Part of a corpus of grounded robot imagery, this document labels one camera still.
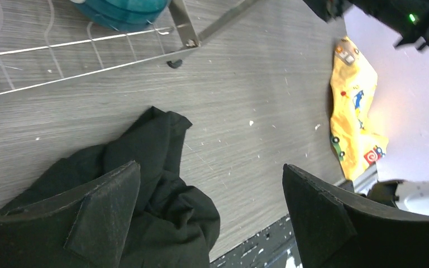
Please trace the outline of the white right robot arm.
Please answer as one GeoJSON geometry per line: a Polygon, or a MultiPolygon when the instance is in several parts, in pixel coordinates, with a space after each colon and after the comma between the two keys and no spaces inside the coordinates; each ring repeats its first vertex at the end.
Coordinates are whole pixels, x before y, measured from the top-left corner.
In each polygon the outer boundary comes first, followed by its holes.
{"type": "Polygon", "coordinates": [[[429,216],[429,1],[308,1],[325,22],[344,18],[379,75],[373,124],[390,139],[376,165],[402,179],[398,207],[429,216]]]}

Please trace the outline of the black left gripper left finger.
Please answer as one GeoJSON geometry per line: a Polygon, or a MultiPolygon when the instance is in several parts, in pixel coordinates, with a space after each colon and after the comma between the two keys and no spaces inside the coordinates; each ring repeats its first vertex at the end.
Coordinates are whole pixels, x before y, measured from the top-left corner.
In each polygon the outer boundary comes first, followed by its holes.
{"type": "Polygon", "coordinates": [[[0,267],[117,267],[139,188],[131,161],[0,215],[0,267]]]}

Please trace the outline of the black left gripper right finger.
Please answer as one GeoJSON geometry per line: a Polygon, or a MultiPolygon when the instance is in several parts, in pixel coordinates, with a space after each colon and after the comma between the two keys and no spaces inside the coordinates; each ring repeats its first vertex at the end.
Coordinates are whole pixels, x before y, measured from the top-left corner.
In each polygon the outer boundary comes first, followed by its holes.
{"type": "Polygon", "coordinates": [[[285,201],[304,267],[429,267],[429,216],[378,203],[283,167],[285,201]]]}

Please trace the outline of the dark blue bowl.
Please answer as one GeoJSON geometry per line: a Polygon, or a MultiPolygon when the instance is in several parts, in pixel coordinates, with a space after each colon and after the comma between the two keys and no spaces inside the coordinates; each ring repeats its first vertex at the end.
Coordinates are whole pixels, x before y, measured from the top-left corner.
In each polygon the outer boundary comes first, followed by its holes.
{"type": "Polygon", "coordinates": [[[92,22],[110,30],[137,32],[149,27],[170,5],[169,0],[72,1],[92,22]]]}

